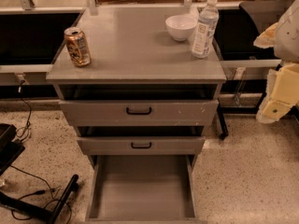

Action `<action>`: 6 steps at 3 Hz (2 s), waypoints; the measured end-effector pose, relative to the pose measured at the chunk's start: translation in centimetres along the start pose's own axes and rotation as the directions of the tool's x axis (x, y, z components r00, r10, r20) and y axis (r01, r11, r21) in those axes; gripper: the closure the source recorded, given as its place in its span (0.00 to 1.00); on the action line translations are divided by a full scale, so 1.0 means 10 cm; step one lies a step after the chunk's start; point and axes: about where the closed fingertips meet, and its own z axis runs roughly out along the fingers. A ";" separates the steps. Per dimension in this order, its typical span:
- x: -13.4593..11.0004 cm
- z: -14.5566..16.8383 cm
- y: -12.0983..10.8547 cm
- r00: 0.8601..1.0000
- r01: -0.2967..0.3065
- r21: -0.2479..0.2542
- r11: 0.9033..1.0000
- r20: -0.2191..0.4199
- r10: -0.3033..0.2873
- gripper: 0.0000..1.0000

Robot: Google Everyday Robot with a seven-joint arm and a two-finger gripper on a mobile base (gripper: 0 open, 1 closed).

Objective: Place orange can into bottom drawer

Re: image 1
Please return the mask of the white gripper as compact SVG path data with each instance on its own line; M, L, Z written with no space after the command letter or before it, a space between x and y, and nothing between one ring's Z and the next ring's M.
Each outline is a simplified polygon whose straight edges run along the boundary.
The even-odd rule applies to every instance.
M267 74L265 97L259 105L256 119L264 124L284 117L299 102L299 64L284 63Z

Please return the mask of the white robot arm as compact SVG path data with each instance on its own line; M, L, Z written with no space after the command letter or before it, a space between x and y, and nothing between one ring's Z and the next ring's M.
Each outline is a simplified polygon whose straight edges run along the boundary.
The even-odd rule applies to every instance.
M266 95L256 119L273 123L284 117L299 102L299 0L295 0L279 21L264 30L253 42L258 48L273 48L282 61L267 75Z

